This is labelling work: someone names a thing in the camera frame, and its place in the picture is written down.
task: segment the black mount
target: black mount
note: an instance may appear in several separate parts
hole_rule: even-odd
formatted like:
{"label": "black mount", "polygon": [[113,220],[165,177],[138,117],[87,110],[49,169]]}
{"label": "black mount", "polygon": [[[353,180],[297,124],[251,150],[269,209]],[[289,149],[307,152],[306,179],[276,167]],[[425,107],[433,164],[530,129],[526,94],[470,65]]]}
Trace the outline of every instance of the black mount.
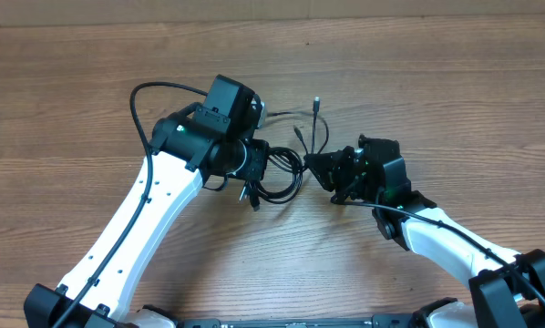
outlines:
{"label": "black mount", "polygon": [[186,169],[199,169],[204,182],[210,175],[262,180],[269,145],[252,137],[263,116],[266,112],[254,91],[218,75],[203,104],[193,103],[160,119],[149,144],[155,152],[185,160]]}
{"label": "black mount", "polygon": [[[412,191],[398,141],[360,135],[358,147],[304,157],[323,189],[335,190],[333,202],[361,199],[410,212],[437,206],[419,191]],[[407,219],[405,215],[373,210],[372,216],[384,238],[394,240],[408,251],[401,229]]]}
{"label": "black mount", "polygon": [[[52,291],[46,286],[37,284],[29,293],[24,304],[27,325],[29,328],[49,328],[56,318],[68,307],[72,300],[62,291]],[[151,310],[172,320],[178,328],[407,328],[412,314],[375,314],[355,319],[288,319],[288,320],[253,320],[253,321],[220,321],[218,319],[186,319],[178,321],[167,311],[152,305],[143,309]],[[79,305],[63,327],[84,328],[132,328],[132,324],[117,323],[108,318],[108,308],[100,305],[92,311]]]}
{"label": "black mount", "polygon": [[[545,252],[535,250],[519,255],[515,267],[545,297]],[[480,328],[545,327],[541,305],[518,307],[514,295],[521,293],[526,300],[536,297],[503,268],[480,272],[469,280],[469,289]]]}

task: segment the cable connector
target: cable connector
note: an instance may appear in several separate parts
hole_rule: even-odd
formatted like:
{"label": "cable connector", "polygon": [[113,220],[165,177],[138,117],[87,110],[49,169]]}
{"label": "cable connector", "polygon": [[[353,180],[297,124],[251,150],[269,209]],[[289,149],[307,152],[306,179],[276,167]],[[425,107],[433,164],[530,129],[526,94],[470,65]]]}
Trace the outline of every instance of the cable connector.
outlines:
{"label": "cable connector", "polygon": [[301,130],[297,126],[293,126],[294,134],[297,135],[297,138],[303,142],[303,133],[301,133]]}
{"label": "cable connector", "polygon": [[299,141],[301,141],[301,144],[305,148],[305,154],[309,154],[309,150],[307,149],[307,146],[305,146],[305,141],[303,140],[303,133],[301,133],[301,130],[296,126],[293,126],[293,129],[294,134],[297,135],[297,138],[299,139]]}
{"label": "cable connector", "polygon": [[320,106],[321,106],[321,99],[319,97],[315,97],[313,101],[313,113],[315,114],[319,113]]}

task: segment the electrical wire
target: electrical wire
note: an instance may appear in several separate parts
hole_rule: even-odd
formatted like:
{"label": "electrical wire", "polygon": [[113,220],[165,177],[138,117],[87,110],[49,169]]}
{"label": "electrical wire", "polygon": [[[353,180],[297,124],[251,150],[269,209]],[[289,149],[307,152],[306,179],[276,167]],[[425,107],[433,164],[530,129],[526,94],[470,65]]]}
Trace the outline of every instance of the electrical wire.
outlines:
{"label": "electrical wire", "polygon": [[218,188],[210,188],[206,186],[203,186],[202,188],[206,190],[211,190],[211,191],[222,191],[222,190],[225,190],[226,187],[228,187],[228,175],[224,176],[224,181],[221,183],[221,185]]}
{"label": "electrical wire", "polygon": [[[275,113],[269,113],[267,117],[269,118],[275,118],[283,115],[302,115],[312,118],[314,116],[314,113],[304,112],[304,111],[282,111],[282,112],[275,112]],[[325,141],[323,145],[317,150],[317,154],[321,154],[321,152],[325,149],[325,146],[327,146],[327,142],[329,141],[329,126],[327,125],[327,121],[325,118],[321,115],[317,115],[317,117],[321,120],[321,122],[325,126]]]}
{"label": "electrical wire", "polygon": [[[384,187],[378,187],[378,191],[375,194],[374,204],[380,203],[380,196],[384,193]],[[378,219],[382,219],[382,211],[380,209],[375,209],[375,214],[378,216]]]}
{"label": "electrical wire", "polygon": [[145,131],[143,130],[143,127],[141,126],[141,123],[139,121],[139,116],[137,115],[137,109],[135,108],[135,97],[137,93],[139,92],[139,90],[141,90],[144,87],[176,87],[176,88],[188,90],[191,92],[195,92],[202,96],[208,95],[207,92],[201,91],[197,88],[188,87],[181,84],[170,83],[170,82],[147,82],[147,83],[143,83],[136,86],[131,91],[130,98],[129,98],[130,114],[133,117],[133,122],[135,123],[135,127],[137,128],[137,132],[139,133],[141,143],[143,144],[143,148],[145,149],[145,157],[147,159],[147,183],[145,184],[145,189],[143,191],[143,194],[141,195],[141,200],[139,201],[139,205],[135,209],[135,212],[133,213],[133,216],[130,218],[129,223],[127,223],[127,227],[125,227],[125,230],[122,231],[117,241],[115,241],[115,244],[112,246],[110,251],[108,251],[107,255],[99,264],[99,266],[94,271],[94,273],[92,273],[92,276],[88,278],[87,283],[84,285],[82,290],[78,293],[78,295],[74,298],[74,300],[70,303],[70,305],[64,310],[62,315],[60,315],[60,317],[56,320],[52,328],[61,327],[61,325],[66,321],[68,316],[70,316],[70,314],[72,314],[74,309],[80,304],[80,301],[82,301],[84,296],[86,296],[88,290],[90,290],[90,288],[93,285],[95,285],[95,283],[97,283],[98,277],[105,270],[105,267],[110,262],[112,257],[115,255],[115,253],[117,252],[122,242],[127,238],[127,235],[129,235],[130,230],[135,225],[135,222],[137,222],[137,218],[139,217],[140,213],[143,211],[143,207],[148,202],[149,192],[151,191],[151,185],[153,180],[153,157],[151,156],[152,149],[149,146],[147,137],[145,137]]}
{"label": "electrical wire", "polygon": [[272,192],[265,189],[260,181],[249,181],[250,192],[255,192],[259,198],[272,204],[284,204],[291,201],[297,196],[303,184],[303,162],[301,157],[292,149],[272,147],[269,149],[267,160],[277,168],[293,175],[291,185],[284,190]]}
{"label": "electrical wire", "polygon": [[344,201],[342,203],[338,203],[334,200],[334,198],[331,199],[331,202],[333,204],[337,204],[337,205],[349,205],[349,206],[363,206],[363,207],[370,207],[370,208],[374,208],[374,209],[380,209],[380,210],[389,210],[389,211],[392,211],[392,212],[396,212],[396,213],[400,213],[400,214],[404,214],[408,217],[411,217],[413,219],[417,219],[417,220],[421,220],[423,222],[426,222],[426,223],[430,223],[430,224],[433,224],[433,225],[436,225],[438,226],[439,228],[444,228],[444,229],[447,229],[448,231],[451,231],[455,234],[457,234],[457,236],[459,236],[460,238],[462,238],[463,240],[467,241],[468,243],[470,243],[471,245],[473,245],[473,247],[475,247],[476,249],[480,250],[481,252],[483,252],[486,256],[488,256],[490,259],[493,259],[494,261],[496,261],[497,263],[501,264],[503,266],[503,268],[509,272],[511,274],[512,277],[514,277],[515,279],[517,279],[519,282],[521,282],[530,292],[532,292],[537,298],[538,298],[538,301],[540,302],[540,304],[543,306],[543,308],[545,309],[545,297],[544,295],[541,294],[540,291],[538,291],[538,289],[536,289],[531,283],[530,281],[528,281],[526,278],[524,278],[519,272],[517,272],[515,270],[515,268],[507,263],[506,261],[504,261],[502,258],[500,258],[496,253],[494,253],[491,249],[488,249],[488,248],[485,248],[483,245],[481,245],[480,243],[478,243],[477,241],[475,241],[473,238],[471,238],[470,236],[468,236],[465,232],[457,229],[456,227],[453,227],[451,225],[448,225],[446,224],[445,222],[443,221],[438,221],[438,220],[431,220],[429,218],[425,218],[421,215],[418,215],[418,214],[415,214],[415,213],[412,213],[412,212],[409,212],[409,211],[406,211],[406,210],[400,210],[400,209],[397,209],[397,208],[393,208],[393,207],[390,207],[390,206],[386,206],[386,205],[380,205],[380,204],[373,204],[373,203],[368,203],[368,202],[356,202],[356,201]]}
{"label": "electrical wire", "polygon": [[[292,111],[269,113],[267,117],[278,117],[281,115],[304,115],[307,117],[313,117],[314,118],[313,141],[311,144],[311,153],[313,154],[314,147],[315,147],[315,143],[314,143],[315,124],[318,117],[317,116],[318,109],[319,108],[315,110],[314,108],[314,113],[292,112]],[[323,117],[319,117],[319,119],[321,119],[325,125],[325,141],[324,141],[324,144],[319,149],[318,154],[323,151],[323,149],[325,148],[329,140],[329,126],[327,125],[327,121],[325,121]],[[305,149],[305,154],[309,154],[309,150],[307,149],[307,146],[303,140],[303,134],[301,133],[301,130],[299,130],[298,127],[293,127],[293,129],[294,129],[294,133],[296,134],[297,138],[299,139],[299,141],[303,145],[303,148]],[[248,188],[249,193],[254,192],[256,196],[272,204],[284,204],[288,201],[291,201],[297,196],[297,194],[299,193],[299,190],[301,189],[301,186],[303,184],[303,173],[308,169],[307,166],[303,164],[303,162],[301,161],[301,157],[299,156],[299,154],[297,154],[296,151],[285,148],[285,147],[270,148],[267,154],[266,160],[270,161],[271,164],[273,164],[275,167],[279,168],[280,170],[287,173],[291,173],[293,175],[293,180],[291,184],[289,185],[289,187],[287,187],[284,190],[281,190],[278,192],[272,192],[272,191],[268,191],[261,184],[260,181],[249,181],[246,184],[246,187]]]}

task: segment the black bracket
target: black bracket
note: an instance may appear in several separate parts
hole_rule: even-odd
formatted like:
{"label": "black bracket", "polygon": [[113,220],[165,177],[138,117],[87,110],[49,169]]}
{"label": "black bracket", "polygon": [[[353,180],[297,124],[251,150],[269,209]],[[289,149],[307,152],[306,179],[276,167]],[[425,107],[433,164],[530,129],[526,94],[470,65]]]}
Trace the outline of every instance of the black bracket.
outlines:
{"label": "black bracket", "polygon": [[420,310],[414,312],[412,314],[412,320],[409,325],[409,327],[428,327],[428,316],[436,309],[440,309],[445,305],[451,304],[453,302],[456,302],[456,298],[446,297],[442,300],[438,300],[436,302],[432,302],[431,304],[427,306],[423,306],[420,308]]}
{"label": "black bracket", "polygon": [[[401,200],[397,205],[399,209],[411,213],[417,213],[424,209],[434,209],[436,206],[434,201],[427,199],[418,190],[408,192],[404,197],[404,200]],[[400,247],[406,251],[409,250],[402,233],[402,223],[408,220],[406,215],[373,209],[372,216],[375,219],[378,230],[386,240],[394,240]]]}
{"label": "black bracket", "polygon": [[[66,291],[67,287],[64,285],[60,285],[55,291],[41,284],[34,286],[24,303],[27,326],[29,328],[51,327],[72,303],[72,300],[65,296]],[[79,304],[65,321],[65,327],[126,327],[122,323],[109,319],[107,317],[109,310],[104,304],[100,304],[95,311]]]}
{"label": "black bracket", "polygon": [[[545,297],[545,252],[541,250],[522,254],[516,259],[515,269]],[[484,270],[469,279],[469,289],[480,328],[545,327],[545,311],[538,305],[518,308],[513,296],[521,293],[527,300],[536,297],[500,268]]]}

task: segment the table surface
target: table surface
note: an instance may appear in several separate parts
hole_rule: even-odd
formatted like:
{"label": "table surface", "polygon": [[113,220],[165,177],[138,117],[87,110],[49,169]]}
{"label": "table surface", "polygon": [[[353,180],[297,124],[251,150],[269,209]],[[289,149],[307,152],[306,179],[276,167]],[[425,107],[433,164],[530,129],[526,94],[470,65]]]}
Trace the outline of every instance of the table surface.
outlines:
{"label": "table surface", "polygon": [[[308,111],[321,97],[327,150],[360,133],[397,139],[413,187],[451,218],[545,251],[545,15],[0,29],[0,327],[26,325],[32,286],[55,287],[128,193],[143,158],[130,90],[155,80],[208,89],[217,74],[272,112]],[[142,91],[144,128],[197,100]],[[257,137],[303,154],[293,125],[310,140],[310,124],[287,118]],[[271,169],[264,183],[288,181]],[[329,204],[309,172],[296,200],[258,212],[238,203],[241,188],[202,190],[182,212],[133,309],[322,318],[470,300],[435,264],[385,241],[370,210]]]}

